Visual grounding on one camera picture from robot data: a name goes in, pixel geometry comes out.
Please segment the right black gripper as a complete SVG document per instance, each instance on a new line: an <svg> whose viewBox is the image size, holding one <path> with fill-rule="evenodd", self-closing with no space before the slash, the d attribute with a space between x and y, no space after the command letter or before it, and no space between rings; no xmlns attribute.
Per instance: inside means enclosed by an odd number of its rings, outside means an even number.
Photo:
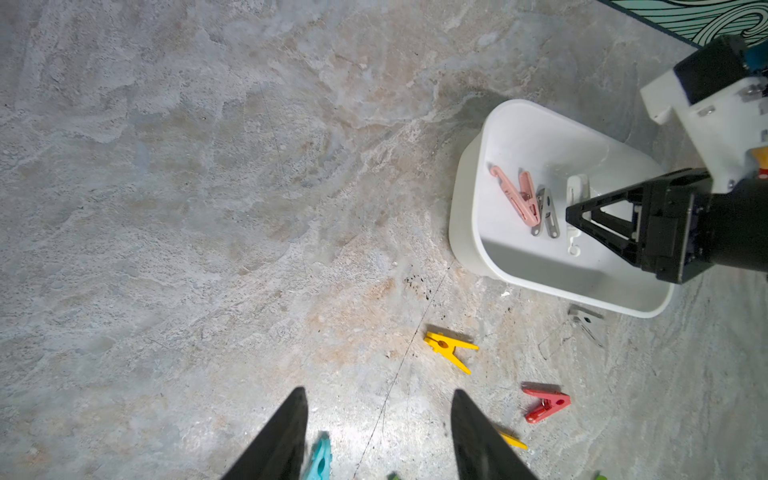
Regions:
<svg viewBox="0 0 768 480"><path fill-rule="evenodd" d="M703 168L678 170L568 206L565 218L625 262L683 284L707 269L696 237L711 185ZM629 219L605 211L618 203L630 206Z"/></svg>

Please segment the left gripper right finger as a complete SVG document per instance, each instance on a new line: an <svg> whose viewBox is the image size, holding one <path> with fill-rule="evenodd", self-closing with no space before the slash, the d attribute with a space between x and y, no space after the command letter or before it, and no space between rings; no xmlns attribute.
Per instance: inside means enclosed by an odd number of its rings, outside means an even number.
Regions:
<svg viewBox="0 0 768 480"><path fill-rule="evenodd" d="M456 389L453 394L451 432L461 480L536 479L462 389Z"/></svg>

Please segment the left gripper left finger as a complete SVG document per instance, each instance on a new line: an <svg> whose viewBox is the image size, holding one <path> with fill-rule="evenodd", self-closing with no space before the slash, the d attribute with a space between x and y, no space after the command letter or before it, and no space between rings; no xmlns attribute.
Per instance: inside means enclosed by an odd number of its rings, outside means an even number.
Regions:
<svg viewBox="0 0 768 480"><path fill-rule="evenodd" d="M308 413L305 388L296 387L222 479L299 479Z"/></svg>

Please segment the teal clothespin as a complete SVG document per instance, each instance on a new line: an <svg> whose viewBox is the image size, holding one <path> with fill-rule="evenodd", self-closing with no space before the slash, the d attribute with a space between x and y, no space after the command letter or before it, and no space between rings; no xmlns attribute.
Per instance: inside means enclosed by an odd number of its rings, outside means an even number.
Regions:
<svg viewBox="0 0 768 480"><path fill-rule="evenodd" d="M321 432L310 451L310 459L303 480L329 480L332 463L332 444L328 432Z"/></svg>

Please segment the grey clothespin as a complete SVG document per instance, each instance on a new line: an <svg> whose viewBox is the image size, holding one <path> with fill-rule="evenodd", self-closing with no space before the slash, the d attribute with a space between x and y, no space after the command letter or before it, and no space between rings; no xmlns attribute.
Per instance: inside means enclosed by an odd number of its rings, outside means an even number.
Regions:
<svg viewBox="0 0 768 480"><path fill-rule="evenodd" d="M547 187L541 187L537 191L536 199L539 207L540 223L531 228L531 234L539 236L542 230L545 229L550 238L559 238L560 229L550 190Z"/></svg>
<svg viewBox="0 0 768 480"><path fill-rule="evenodd" d="M583 306L571 304L568 309L568 316L597 347L606 347L607 325L602 315L585 309Z"/></svg>

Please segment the pink clothespin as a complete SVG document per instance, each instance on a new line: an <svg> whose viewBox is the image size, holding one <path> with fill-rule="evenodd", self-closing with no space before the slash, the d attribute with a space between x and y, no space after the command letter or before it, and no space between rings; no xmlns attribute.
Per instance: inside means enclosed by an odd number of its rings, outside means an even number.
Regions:
<svg viewBox="0 0 768 480"><path fill-rule="evenodd" d="M531 228L538 227L541 223L541 214L531 174L522 170L518 175L518 186L507 177L499 166L492 166L490 174L498 179L502 192L524 224Z"/></svg>

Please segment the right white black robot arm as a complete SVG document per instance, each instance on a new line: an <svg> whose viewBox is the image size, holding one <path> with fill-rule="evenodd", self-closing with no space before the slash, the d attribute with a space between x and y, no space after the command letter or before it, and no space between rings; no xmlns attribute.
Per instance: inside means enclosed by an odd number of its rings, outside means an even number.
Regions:
<svg viewBox="0 0 768 480"><path fill-rule="evenodd" d="M683 169L566 209L569 225L628 264L683 284L713 265L767 271L767 182L712 192L705 169Z"/></svg>

